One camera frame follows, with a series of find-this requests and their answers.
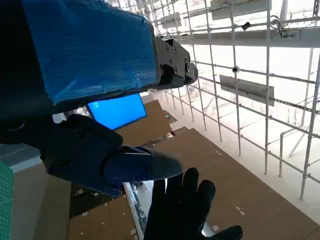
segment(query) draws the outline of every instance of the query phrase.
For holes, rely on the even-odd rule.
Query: finger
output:
[[[238,225],[231,226],[209,238],[209,240],[240,240],[244,232]]]
[[[215,185],[209,180],[203,180],[196,193],[192,227],[202,231],[210,212],[211,202],[215,197]]]
[[[153,182],[152,205],[159,205],[165,200],[166,182],[164,179]]]
[[[199,173],[196,168],[189,168],[183,177],[181,203],[187,207],[194,203],[198,189]]]
[[[168,178],[165,198],[168,204],[175,205],[180,201],[183,174]]]
[[[196,193],[196,201],[205,209],[211,207],[211,202],[216,194],[216,187],[212,181],[203,180]]]
[[[154,240],[157,228],[165,219],[165,215],[162,213],[162,205],[165,201],[165,180],[156,180],[153,182],[152,190],[152,202],[148,213],[148,220],[145,227],[144,239]]]

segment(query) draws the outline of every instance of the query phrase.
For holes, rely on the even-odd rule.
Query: monitor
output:
[[[89,103],[93,119],[112,129],[118,129],[147,116],[139,93]]]

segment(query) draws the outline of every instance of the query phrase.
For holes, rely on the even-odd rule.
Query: black glove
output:
[[[211,237],[202,229],[215,197],[215,185],[204,180],[198,187],[199,173],[190,168],[183,174],[154,181],[152,203],[144,233],[144,240],[240,240],[243,231],[232,226]]]

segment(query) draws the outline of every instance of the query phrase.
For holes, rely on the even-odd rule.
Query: metal pole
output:
[[[185,0],[185,5],[186,5],[186,12],[187,12],[187,15],[188,15],[188,20],[189,20],[190,33],[192,34],[192,28],[191,28],[191,22],[190,22],[190,12],[189,12],[189,7],[188,7],[188,0]],[[196,61],[196,51],[195,51],[195,45],[194,44],[192,44],[192,51],[193,51],[193,59],[194,59],[194,61]],[[204,104],[203,104],[203,101],[202,101],[202,94],[201,94],[199,78],[198,78],[197,81],[198,81],[198,86],[199,86],[199,95],[200,95],[200,102],[201,102],[204,130],[207,130],[206,116],[205,116],[205,112],[204,112]]]
[[[174,15],[174,20],[175,20],[176,34],[179,35],[178,23],[177,23],[176,11],[175,11],[175,5],[173,4],[172,1],[171,1],[171,4],[172,4],[173,15]],[[180,89],[179,88],[178,88],[178,93],[179,93],[179,98],[180,98],[180,103],[181,103],[182,114],[185,115],[185,110],[184,110],[184,106],[182,104],[181,93],[180,93]]]
[[[190,98],[190,93],[189,93],[189,87],[186,87],[186,91],[188,93],[188,98],[189,98],[189,103],[190,103],[190,110],[191,110],[191,117],[192,117],[192,122],[195,122],[195,118],[194,118],[194,112],[192,111],[192,106],[191,106],[191,98]]]
[[[289,3],[289,0],[282,0],[282,6],[281,6],[281,12],[280,12],[280,21],[287,20],[288,3]]]
[[[162,7],[161,9],[162,9],[163,17],[165,17],[164,8]],[[168,32],[168,28],[167,28],[167,20],[165,20],[165,30],[166,30],[166,34],[167,34],[168,36],[170,36],[170,34],[169,34],[169,32]]]
[[[167,103],[169,103],[169,99],[168,99],[167,91],[166,91],[166,90],[164,90],[164,93],[165,93],[166,102],[167,102]]]
[[[188,0],[185,0],[185,5],[186,5],[186,12],[187,12],[187,14],[188,14],[190,34],[192,34],[191,23],[190,23],[190,15],[189,15],[189,8],[188,8]],[[196,60],[195,46],[194,46],[193,44],[192,44],[192,50],[193,50],[193,59]],[[192,122],[194,122],[195,119],[194,119],[194,113],[193,113],[192,106],[191,106],[191,99],[190,99],[190,93],[189,93],[189,88],[188,88],[188,86],[186,86],[186,89],[187,89],[188,97],[189,97],[189,103],[190,103],[190,110],[191,110]]]
[[[172,94],[172,101],[173,101],[173,106],[174,106],[174,109],[176,109],[176,103],[175,103],[175,99],[174,99],[174,92],[171,90],[171,94]]]
[[[129,8],[130,8],[130,12],[134,12],[133,10],[132,10],[132,6],[131,6],[131,3],[130,3],[130,0],[128,1],[128,6],[129,6]]]
[[[232,9],[232,2],[230,3],[230,20],[232,25],[232,48],[233,48],[233,65],[234,68],[237,68],[237,59],[236,59],[236,34],[235,34],[235,22],[234,22],[234,13]],[[237,71],[234,72],[235,79],[235,103],[236,103],[236,120],[237,120],[237,130],[238,130],[238,150],[239,156],[241,156],[241,134],[240,134],[240,114],[239,114],[239,83]]]
[[[207,63],[207,62],[202,62],[202,61],[192,61],[192,62],[194,62],[196,64],[203,64],[203,65],[211,66],[211,63]],[[219,65],[219,64],[213,64],[213,66],[214,67],[218,67],[218,68],[224,68],[224,69],[231,69],[232,70],[231,66],[223,66],[223,65]],[[241,68],[241,72],[264,75],[264,76],[267,75],[265,72],[262,72],[262,71],[247,70],[247,69],[243,69],[243,68]],[[306,83],[306,84],[315,84],[314,81],[302,79],[302,78],[295,77],[295,76],[283,76],[283,75],[278,75],[278,74],[274,74],[274,73],[271,73],[271,72],[269,73],[269,76],[273,77],[273,78],[288,79],[288,80],[302,82],[302,83]]]
[[[207,1],[206,0],[204,1],[204,6],[205,6],[205,8],[207,8]],[[206,17],[206,27],[207,27],[207,31],[208,31],[208,42],[209,42],[209,48],[210,48],[210,58],[211,58],[211,68],[212,68],[213,86],[214,86],[214,94],[215,94],[216,115],[217,115],[217,121],[218,121],[218,127],[219,127],[220,142],[222,142],[220,114],[219,114],[219,104],[218,104],[218,98],[217,98],[217,84],[216,84],[214,59],[213,59],[213,54],[212,54],[211,34],[210,34],[208,13],[205,14],[205,17]]]
[[[268,173],[268,134],[269,134],[269,73],[270,73],[270,11],[271,0],[267,0],[267,25],[266,25],[266,103],[265,103],[265,151],[264,174]]]
[[[309,64],[308,64],[308,76],[307,80],[310,81],[311,77],[311,68],[312,68],[312,60],[314,57],[314,49],[310,48],[310,53],[309,53]],[[309,83],[306,84],[306,89],[305,89],[305,96],[304,96],[304,107],[307,107],[308,103],[308,95],[309,95]],[[302,117],[301,117],[301,123],[300,123],[300,128],[305,124],[305,115],[306,111],[303,110]],[[289,129],[287,131],[283,131],[280,133],[280,158],[283,159],[283,150],[284,150],[284,135],[287,133],[292,132],[294,129]],[[279,177],[283,176],[283,167],[282,167],[282,160],[279,162]]]
[[[302,175],[302,185],[301,185],[301,194],[300,194],[300,199],[301,200],[304,199],[306,180],[307,180],[307,176],[308,176],[308,164],[309,164],[309,157],[310,157],[312,134],[314,132],[316,108],[317,108],[318,93],[319,93],[319,84],[320,84],[320,55],[319,55],[318,69],[317,69],[316,80],[315,80],[315,85],[314,85],[314,95],[313,95],[310,127],[309,127],[309,132],[308,132],[308,142],[306,144],[305,162],[304,162],[304,169],[303,169],[303,175]]]
[[[158,22],[156,21],[157,19],[156,19],[156,13],[154,12],[154,9],[155,9],[154,1],[152,0],[151,1],[151,12],[152,12],[151,14],[153,16],[156,34],[159,35]]]
[[[162,14],[163,14],[163,17],[165,17],[165,11],[164,11],[164,8],[162,7]],[[167,24],[165,24],[165,30],[166,30],[166,34],[169,36],[169,32],[168,32],[168,28],[167,28]],[[174,93],[172,92],[172,89],[171,90],[171,94],[172,94],[172,101],[173,101],[173,106],[174,106],[174,109],[176,109],[176,103],[175,103],[175,99],[174,99]]]

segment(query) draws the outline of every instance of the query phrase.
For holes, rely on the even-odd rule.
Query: white surface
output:
[[[176,109],[173,107],[171,96],[168,97],[169,104],[167,103],[164,93],[158,95],[160,104],[164,110],[167,110],[174,118],[176,122],[171,124],[173,130],[186,126],[188,129],[195,128],[202,135],[207,137],[210,141],[223,149],[226,153],[232,156],[236,161],[246,167],[254,175],[260,178],[263,182],[269,185],[272,189],[282,195],[290,203],[300,209],[303,213],[320,224],[320,184],[313,180],[307,179],[304,200],[300,200],[300,189],[302,182],[302,174],[292,169],[287,165],[283,165],[283,177],[279,177],[279,160],[269,156],[268,159],[268,174],[264,174],[265,156],[264,152],[253,146],[246,140],[241,140],[242,155],[238,155],[238,138],[237,136],[225,129],[222,131],[222,142],[219,141],[218,125],[211,119],[206,117],[207,131],[204,131],[203,116],[197,111],[193,111],[194,122],[192,122],[190,107],[183,104],[184,115],[182,115],[181,105],[177,104]],[[255,136],[259,129],[247,128],[246,136]]]

